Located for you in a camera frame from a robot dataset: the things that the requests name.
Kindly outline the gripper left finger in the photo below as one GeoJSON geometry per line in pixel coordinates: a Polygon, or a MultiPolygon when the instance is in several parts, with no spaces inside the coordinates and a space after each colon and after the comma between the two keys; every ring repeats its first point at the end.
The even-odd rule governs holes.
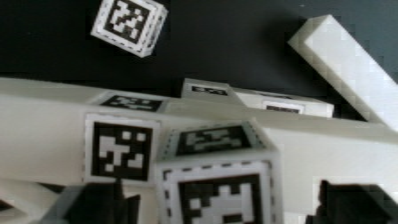
{"type": "Polygon", "coordinates": [[[68,186],[39,224],[139,224],[139,204],[119,180],[68,186]]]}

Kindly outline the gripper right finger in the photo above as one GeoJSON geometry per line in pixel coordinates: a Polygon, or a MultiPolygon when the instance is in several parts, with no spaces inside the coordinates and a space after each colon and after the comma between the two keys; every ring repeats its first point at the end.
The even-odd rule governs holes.
{"type": "Polygon", "coordinates": [[[377,185],[322,181],[318,201],[306,224],[398,224],[398,203],[377,185]]]}

